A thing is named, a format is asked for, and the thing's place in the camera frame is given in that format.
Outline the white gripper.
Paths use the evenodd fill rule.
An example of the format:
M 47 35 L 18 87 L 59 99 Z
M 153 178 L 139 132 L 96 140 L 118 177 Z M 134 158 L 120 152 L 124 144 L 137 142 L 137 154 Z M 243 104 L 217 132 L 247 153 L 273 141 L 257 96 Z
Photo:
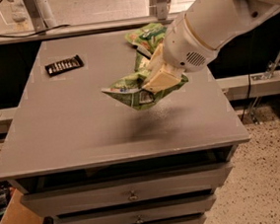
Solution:
M 180 82 L 184 70 L 188 73 L 200 71 L 218 56 L 218 52 L 197 37 L 185 13 L 179 13 L 147 65 L 150 75 L 143 89 L 154 94 L 169 89 Z

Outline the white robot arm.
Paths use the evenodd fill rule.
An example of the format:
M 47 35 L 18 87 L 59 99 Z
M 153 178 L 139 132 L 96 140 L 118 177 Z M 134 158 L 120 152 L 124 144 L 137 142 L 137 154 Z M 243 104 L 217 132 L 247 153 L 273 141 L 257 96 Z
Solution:
M 280 0 L 195 0 L 168 26 L 163 44 L 148 66 L 142 86 L 158 93 L 214 60 L 232 38 L 258 27 L 280 12 Z

